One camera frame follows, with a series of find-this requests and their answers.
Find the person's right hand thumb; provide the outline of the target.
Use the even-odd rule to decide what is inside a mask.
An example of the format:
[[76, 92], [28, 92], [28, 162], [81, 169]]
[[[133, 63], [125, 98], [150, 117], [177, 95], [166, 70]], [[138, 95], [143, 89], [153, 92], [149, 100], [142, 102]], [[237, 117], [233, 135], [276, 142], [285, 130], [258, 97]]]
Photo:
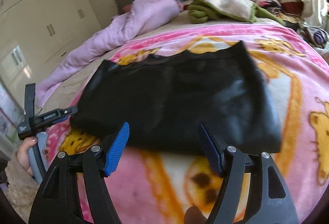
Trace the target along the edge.
[[184, 224], [205, 224], [206, 221], [207, 218], [195, 204], [187, 209], [183, 219]]

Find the person's left hand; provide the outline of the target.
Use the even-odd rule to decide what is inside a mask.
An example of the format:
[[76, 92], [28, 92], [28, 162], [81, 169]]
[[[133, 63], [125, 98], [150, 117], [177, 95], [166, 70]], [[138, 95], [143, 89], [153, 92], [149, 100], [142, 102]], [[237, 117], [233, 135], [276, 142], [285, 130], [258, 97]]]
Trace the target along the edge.
[[30, 175], [33, 176], [33, 171], [30, 166], [30, 160], [28, 157], [28, 150], [32, 148], [38, 141], [37, 137], [27, 137], [25, 138], [20, 146], [18, 147], [16, 157], [18, 163], [22, 168]]

